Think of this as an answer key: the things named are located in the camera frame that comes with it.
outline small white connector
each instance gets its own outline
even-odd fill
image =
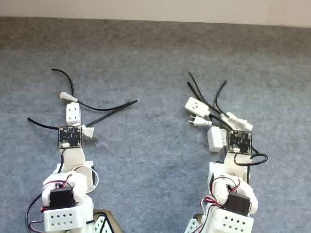
[[[227,130],[225,129],[220,129],[220,133],[222,135],[222,140],[223,140],[223,146],[227,146]]]
[[[223,145],[222,134],[220,128],[217,126],[212,126],[207,132],[208,147],[211,152],[220,151]]]
[[[86,127],[85,125],[82,125],[82,134],[92,138],[94,133],[94,127]]]
[[[188,99],[185,109],[199,117],[207,117],[209,115],[208,106],[193,97]]]
[[[204,118],[200,116],[190,116],[191,118],[194,118],[194,121],[188,120],[188,122],[193,123],[194,126],[211,126],[212,122],[205,120]]]
[[[220,114],[220,117],[221,117],[222,121],[224,121],[225,123],[230,125],[232,129],[252,131],[253,125],[248,123],[247,120],[237,118],[231,112],[227,112],[226,115]]]
[[[77,102],[78,101],[77,98],[75,98],[72,95],[68,94],[66,91],[61,92],[60,95],[59,95],[59,98],[65,99],[65,100],[69,100],[69,101],[72,101],[72,102]]]

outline circuit board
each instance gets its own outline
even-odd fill
[[[58,148],[82,147],[82,126],[64,126],[58,128]]]
[[[253,134],[249,131],[229,131],[228,152],[239,154],[252,153]]]

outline electrical plug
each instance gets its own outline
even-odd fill
[[[65,99],[65,100],[69,100],[69,101],[72,101],[72,102],[77,102],[78,101],[77,98],[75,98],[72,95],[68,94],[66,91],[61,92],[60,95],[59,95],[59,98]]]
[[[194,118],[194,121],[188,120],[188,122],[193,123],[194,126],[210,126],[212,125],[211,121],[205,120],[202,117],[199,116],[190,116],[191,118]]]

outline black cable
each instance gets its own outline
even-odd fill
[[[90,223],[93,223],[93,222],[95,222],[95,220],[90,220],[90,221],[87,221],[86,223],[90,224]]]
[[[247,166],[246,183],[248,184],[249,184],[250,172],[251,172],[251,167]]]
[[[106,115],[104,115],[104,116],[102,116],[102,117],[100,117],[100,118],[98,118],[98,119],[96,119],[96,120],[94,120],[94,121],[92,121],[92,122],[86,124],[86,127],[90,127],[91,125],[94,125],[94,124],[100,122],[101,120],[104,120],[105,118],[107,118],[107,117],[109,117],[109,116],[111,116],[111,115],[117,113],[118,111],[120,111],[120,110],[122,110],[122,109],[124,109],[124,108],[126,108],[126,107],[128,107],[128,106],[131,106],[132,104],[134,104],[134,103],[136,103],[136,102],[137,102],[137,100],[132,101],[132,102],[129,102],[129,103],[127,103],[125,106],[123,106],[122,108],[117,108],[117,109],[111,111],[110,113],[108,113],[108,114],[106,114]]]
[[[41,193],[30,203],[30,205],[27,207],[26,212],[25,212],[25,225],[26,225],[26,230],[27,233],[30,233],[30,227],[29,227],[29,222],[28,222],[28,215],[31,207],[36,203],[37,200],[41,197]]]
[[[82,104],[83,106],[85,106],[87,108],[90,108],[90,109],[93,109],[93,110],[96,110],[96,111],[110,111],[110,110],[115,110],[115,109],[127,106],[130,102],[127,102],[127,103],[124,103],[122,105],[119,105],[119,106],[116,106],[116,107],[112,107],[112,108],[93,108],[91,106],[86,105],[85,103],[80,102],[80,101],[78,101],[78,103]]]
[[[234,163],[235,163],[236,165],[238,165],[238,166],[255,166],[255,165],[263,164],[263,163],[267,162],[267,160],[268,160],[268,155],[266,155],[266,154],[261,154],[261,153],[253,154],[253,155],[251,155],[251,157],[250,157],[249,159],[253,159],[253,158],[255,158],[255,157],[264,157],[264,159],[262,159],[262,160],[260,160],[260,161],[258,161],[258,162],[254,162],[254,163],[246,163],[246,164],[244,164],[244,163],[237,163],[237,160],[236,160],[236,158],[237,158],[237,153],[235,153],[235,154],[234,154]]]
[[[227,126],[229,129],[232,130],[231,126],[229,124],[227,124],[226,122],[224,122],[223,120],[221,120],[219,117],[217,117],[213,114],[209,114],[209,117],[218,120],[219,122],[223,123],[225,126]]]
[[[62,154],[60,155],[60,166],[57,173],[60,173],[62,171],[63,165],[64,165],[64,152],[67,150],[67,148],[64,148],[62,151]]]
[[[252,149],[256,154],[259,154],[258,150],[256,150],[254,147],[252,147]]]
[[[62,71],[62,70],[60,70],[60,69],[51,69],[51,70],[53,70],[53,71],[59,71],[59,72],[61,72],[61,73],[63,73],[66,77],[67,77],[67,79],[68,79],[68,81],[69,81],[69,83],[70,83],[70,88],[71,88],[71,95],[74,97],[74,88],[73,88],[73,83],[72,83],[72,80],[71,80],[71,78],[70,78],[70,76],[66,73],[66,72],[64,72],[64,71]]]
[[[35,124],[35,125],[41,126],[41,127],[43,127],[43,128],[46,128],[46,129],[58,130],[58,127],[40,124],[40,123],[38,123],[38,122],[32,120],[30,117],[28,117],[27,120],[29,120],[30,122],[32,122],[32,123]]]
[[[210,107],[212,110],[214,110],[215,112],[217,112],[218,114],[220,114],[220,112],[218,111],[218,109],[214,108],[212,105],[210,105],[210,104],[204,99],[204,97],[203,97],[203,95],[202,95],[202,93],[201,93],[201,91],[200,91],[200,89],[199,89],[199,86],[198,86],[198,84],[196,83],[196,81],[195,81],[193,75],[192,75],[190,72],[188,72],[188,74],[189,74],[190,77],[192,78],[192,80],[193,80],[193,82],[194,82],[194,85],[196,86],[196,89],[198,90],[198,92],[199,92],[199,94],[200,94],[200,96],[201,96],[201,99],[204,101],[204,103],[205,103],[208,107]]]
[[[197,98],[197,100],[203,102],[203,100],[201,99],[201,97],[199,97],[198,93],[196,93],[196,91],[194,90],[193,86],[191,85],[191,83],[187,82],[189,88],[191,89],[191,91],[193,92],[194,96]]]
[[[222,110],[220,109],[220,107],[218,106],[218,103],[217,103],[218,96],[219,96],[220,92],[222,91],[222,89],[223,89],[223,87],[225,86],[226,83],[227,83],[227,80],[225,80],[225,81],[222,83],[222,85],[220,86],[220,88],[218,89],[218,91],[217,91],[217,93],[216,93],[216,96],[215,96],[215,104],[216,104],[216,107],[219,109],[219,111],[220,111],[221,113],[223,113],[224,115],[228,116],[226,113],[224,113],[224,111],[222,111]]]

